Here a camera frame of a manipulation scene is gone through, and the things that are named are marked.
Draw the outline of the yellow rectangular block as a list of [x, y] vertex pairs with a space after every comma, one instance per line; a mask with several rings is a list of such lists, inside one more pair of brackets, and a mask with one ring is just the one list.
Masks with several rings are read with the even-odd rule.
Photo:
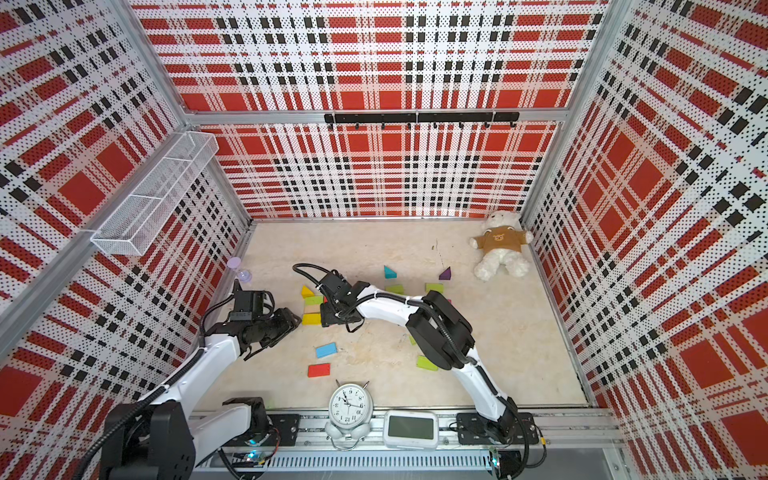
[[304, 314], [302, 317], [302, 324], [303, 325], [321, 325], [322, 316], [320, 313]]

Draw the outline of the blue rectangular block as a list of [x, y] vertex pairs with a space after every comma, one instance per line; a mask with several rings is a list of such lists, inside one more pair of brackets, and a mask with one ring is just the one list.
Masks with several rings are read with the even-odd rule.
[[338, 353], [338, 348], [335, 342], [321, 345], [315, 348], [315, 354], [317, 359], [330, 357]]

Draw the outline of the red block front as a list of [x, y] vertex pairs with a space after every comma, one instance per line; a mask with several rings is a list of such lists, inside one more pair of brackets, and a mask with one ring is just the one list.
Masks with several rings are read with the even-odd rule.
[[321, 363], [308, 366], [307, 377], [308, 378], [320, 378], [331, 375], [331, 364]]

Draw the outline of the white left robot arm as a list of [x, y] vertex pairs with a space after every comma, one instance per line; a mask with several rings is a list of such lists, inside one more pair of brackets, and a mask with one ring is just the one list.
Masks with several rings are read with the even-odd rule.
[[276, 307], [270, 292], [245, 290], [238, 282], [208, 311], [227, 304], [233, 308], [224, 321], [200, 328], [190, 358], [154, 390], [108, 414], [102, 435], [83, 455], [74, 478], [85, 478], [97, 461], [101, 479], [187, 479], [233, 439], [279, 435], [259, 397], [232, 398], [212, 414], [191, 417], [231, 364], [276, 346], [301, 324], [290, 309]]

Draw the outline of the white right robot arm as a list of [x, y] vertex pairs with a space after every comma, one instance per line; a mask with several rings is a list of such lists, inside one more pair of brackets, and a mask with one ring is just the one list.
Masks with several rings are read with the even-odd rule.
[[481, 417], [484, 437], [497, 444], [530, 444], [530, 429], [517, 405], [492, 379], [480, 358], [472, 326], [442, 293], [431, 291], [412, 297], [367, 282], [350, 284], [337, 270], [311, 263], [296, 263], [292, 270], [324, 297], [322, 326], [342, 325], [354, 333], [365, 321], [380, 320], [405, 328], [422, 354], [438, 368], [451, 372], [470, 395]]

